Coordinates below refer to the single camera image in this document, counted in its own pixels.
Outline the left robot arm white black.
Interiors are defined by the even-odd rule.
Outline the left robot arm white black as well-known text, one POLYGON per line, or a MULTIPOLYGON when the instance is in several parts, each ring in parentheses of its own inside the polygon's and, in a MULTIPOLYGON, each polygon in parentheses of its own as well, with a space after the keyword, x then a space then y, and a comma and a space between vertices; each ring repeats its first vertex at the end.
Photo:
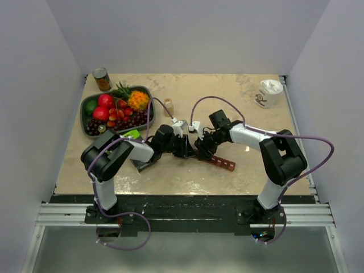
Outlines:
POLYGON ((169 125, 161 125, 147 140, 106 130, 83 151, 80 159, 92 180, 94 200, 99 206, 97 215, 103 222, 112 223, 117 219, 114 176, 124 162, 136 161, 141 164, 139 169, 143 169, 156 163, 165 153, 183 159, 196 156, 188 135, 175 133, 169 125))

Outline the red weekly pill organizer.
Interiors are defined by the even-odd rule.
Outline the red weekly pill organizer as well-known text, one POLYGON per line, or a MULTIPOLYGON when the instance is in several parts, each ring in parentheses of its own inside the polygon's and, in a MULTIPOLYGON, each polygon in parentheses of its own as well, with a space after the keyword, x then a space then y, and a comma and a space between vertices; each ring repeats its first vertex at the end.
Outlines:
POLYGON ((213 155, 211 159, 202 159, 202 161, 209 163, 213 166, 226 169, 230 172, 233 172, 235 170, 235 166, 236 166, 235 162, 229 161, 229 160, 221 158, 221 157, 217 157, 215 155, 213 155))

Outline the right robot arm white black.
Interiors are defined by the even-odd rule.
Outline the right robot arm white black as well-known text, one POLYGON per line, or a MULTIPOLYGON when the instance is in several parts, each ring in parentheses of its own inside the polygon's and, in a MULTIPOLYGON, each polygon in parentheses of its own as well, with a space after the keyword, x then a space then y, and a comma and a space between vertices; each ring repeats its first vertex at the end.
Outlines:
POLYGON ((277 207, 287 183, 307 168, 297 141, 289 130, 265 132, 239 120, 231 121, 223 110, 214 112, 209 119, 214 128, 211 133, 204 132, 203 125, 197 121, 191 122, 188 128, 189 132, 198 134, 195 141, 198 158, 211 159, 217 147, 225 142, 243 144, 260 152, 268 180, 257 197, 253 216, 257 222, 267 223, 273 218, 273 208, 277 207))

